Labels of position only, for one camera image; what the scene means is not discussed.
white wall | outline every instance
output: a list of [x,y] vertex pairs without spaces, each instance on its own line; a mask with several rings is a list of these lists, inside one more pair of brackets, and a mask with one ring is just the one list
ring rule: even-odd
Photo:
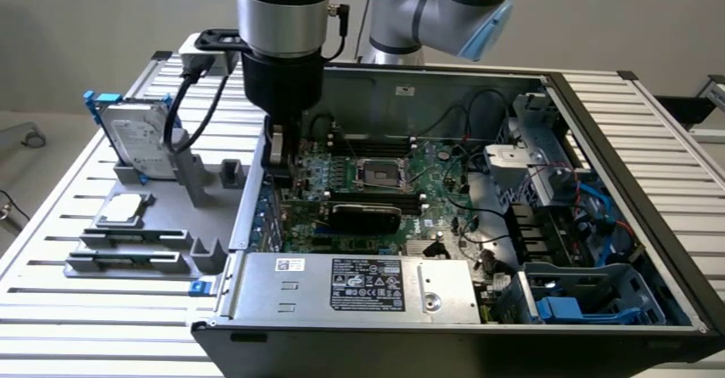
[[[334,1],[353,6],[354,37],[364,0]],[[485,64],[629,69],[655,93],[670,94],[691,93],[706,74],[725,73],[725,0],[514,3]],[[334,23],[326,54],[337,45]],[[85,89],[122,92],[156,49],[234,24],[234,0],[0,0],[0,109],[82,113]],[[459,62],[434,51],[426,59]]]

power supply label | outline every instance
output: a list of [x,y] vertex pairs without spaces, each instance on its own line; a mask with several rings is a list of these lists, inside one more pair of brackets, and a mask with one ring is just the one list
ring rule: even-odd
[[334,258],[329,306],[341,312],[404,312],[404,270],[400,261]]

circuit board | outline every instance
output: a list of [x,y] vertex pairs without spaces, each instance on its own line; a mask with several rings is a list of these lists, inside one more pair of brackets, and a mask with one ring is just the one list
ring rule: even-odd
[[[406,242],[447,233],[453,218],[465,223],[470,213],[447,201],[471,204],[467,193],[458,193],[465,178],[453,151],[442,143],[423,142],[398,158],[340,156],[321,144],[302,143],[297,181],[281,193],[284,251],[396,255],[405,253]],[[419,215],[404,213],[393,234],[337,234],[324,220],[330,190],[348,195],[422,195],[425,204]]]

metal rail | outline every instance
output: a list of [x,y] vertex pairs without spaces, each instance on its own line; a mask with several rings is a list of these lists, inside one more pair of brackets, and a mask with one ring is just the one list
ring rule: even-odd
[[[153,61],[129,96],[176,91],[181,63]],[[615,73],[563,71],[634,177],[675,231],[714,289],[725,298],[725,189],[706,155],[662,118],[643,88]],[[181,105],[193,131],[216,81],[202,80]],[[206,163],[249,164],[262,113],[245,100],[240,74],[193,148]],[[168,280],[66,279],[76,248],[114,183],[114,156],[98,133],[26,229],[0,260],[0,377],[220,377],[186,323],[209,314],[214,298],[186,296],[188,283]],[[694,365],[669,364],[641,376],[715,377],[725,353]]]

motherboard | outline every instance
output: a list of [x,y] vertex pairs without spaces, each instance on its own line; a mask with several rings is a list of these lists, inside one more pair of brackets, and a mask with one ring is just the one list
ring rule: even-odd
[[282,250],[418,255],[408,250],[425,249],[470,219],[449,203],[471,205],[457,164],[466,153],[408,139],[302,141],[296,183],[281,191]]

